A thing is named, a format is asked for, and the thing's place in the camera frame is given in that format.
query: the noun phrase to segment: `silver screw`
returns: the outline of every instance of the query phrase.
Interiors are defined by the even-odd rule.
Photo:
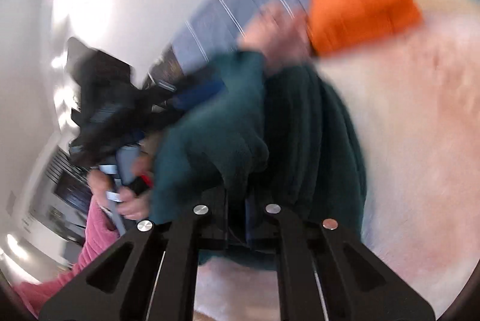
[[[270,214],[278,214],[282,210],[282,208],[277,204],[270,204],[266,206],[265,210],[267,211],[267,213]]]
[[[335,230],[338,228],[338,222],[335,221],[333,218],[327,218],[323,222],[323,227],[328,230]]]
[[[193,212],[196,215],[205,215],[208,213],[208,206],[205,205],[197,205],[193,208]]]
[[[148,232],[152,228],[153,228],[153,224],[149,220],[143,220],[137,224],[137,229],[140,230],[141,232]]]

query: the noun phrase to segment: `orange object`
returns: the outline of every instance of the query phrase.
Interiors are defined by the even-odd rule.
[[[422,21],[413,0],[311,0],[308,32],[317,54],[327,55]]]

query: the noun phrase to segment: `teal fabric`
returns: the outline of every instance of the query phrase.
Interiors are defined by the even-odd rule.
[[[265,80],[257,53],[221,54],[210,64],[226,89],[164,137],[155,161],[151,219],[157,224],[174,220],[203,190],[223,182],[229,223],[244,245],[267,201],[291,208],[304,220],[335,218],[359,238],[365,168],[349,115],[333,88],[310,66]],[[224,256],[256,268],[273,267],[272,255],[238,247]]]

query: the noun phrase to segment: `white bedding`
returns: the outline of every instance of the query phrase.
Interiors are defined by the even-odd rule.
[[[363,240],[437,317],[480,257],[480,22],[430,18],[393,40],[324,59],[367,166]],[[274,272],[213,259],[195,308],[218,321],[279,320]]]

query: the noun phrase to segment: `pink sweater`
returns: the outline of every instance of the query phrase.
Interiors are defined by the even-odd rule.
[[[54,294],[71,281],[74,276],[118,238],[119,234],[117,230],[97,204],[95,197],[93,197],[88,211],[85,244],[80,256],[78,256],[78,262],[73,266],[72,270],[59,275],[55,280],[50,282],[41,284],[20,283],[14,287],[15,291],[22,298],[28,310],[30,310],[35,317],[38,317],[40,309],[45,302],[54,296]]]

